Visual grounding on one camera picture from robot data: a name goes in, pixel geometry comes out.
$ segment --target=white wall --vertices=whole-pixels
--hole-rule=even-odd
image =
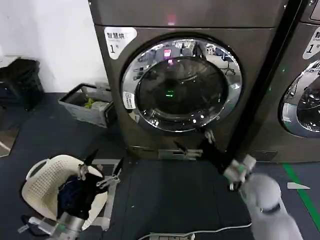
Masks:
[[[88,0],[0,0],[0,54],[40,61],[46,92],[107,82]]]

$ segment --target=plastic crate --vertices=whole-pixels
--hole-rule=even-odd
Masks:
[[[0,104],[32,109],[44,95],[38,73],[39,62],[31,59],[17,58],[0,67]]]
[[[108,103],[102,109],[84,107],[88,99]],[[95,85],[81,83],[68,92],[59,101],[71,115],[82,122],[88,122],[107,128],[117,118],[114,103],[112,101],[111,90],[107,88],[97,88]]]

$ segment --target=white cable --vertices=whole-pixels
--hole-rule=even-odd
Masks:
[[[240,225],[240,226],[226,226],[217,230],[197,230],[197,231],[191,231],[191,232],[187,232],[187,233],[150,233],[148,235],[145,235],[143,237],[140,237],[138,240],[143,240],[146,239],[148,237],[181,237],[181,238],[185,238],[187,236],[190,236],[192,234],[215,234],[224,230],[228,230],[228,229],[244,229],[244,228],[248,228],[252,225],[252,223],[250,222],[247,225]]]

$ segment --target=gray storage box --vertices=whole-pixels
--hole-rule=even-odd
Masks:
[[[84,105],[91,98],[94,101],[101,101],[107,104],[92,104],[92,108]],[[97,88],[95,85],[81,83],[68,92],[59,101],[71,115],[83,122],[107,128],[116,118],[116,111],[112,101],[111,90],[107,88]]]

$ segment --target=washing machine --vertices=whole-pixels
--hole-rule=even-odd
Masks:
[[[182,157],[213,131],[224,151],[286,0],[92,0],[118,122],[140,157]]]
[[[320,161],[320,1],[306,1],[238,154]]]

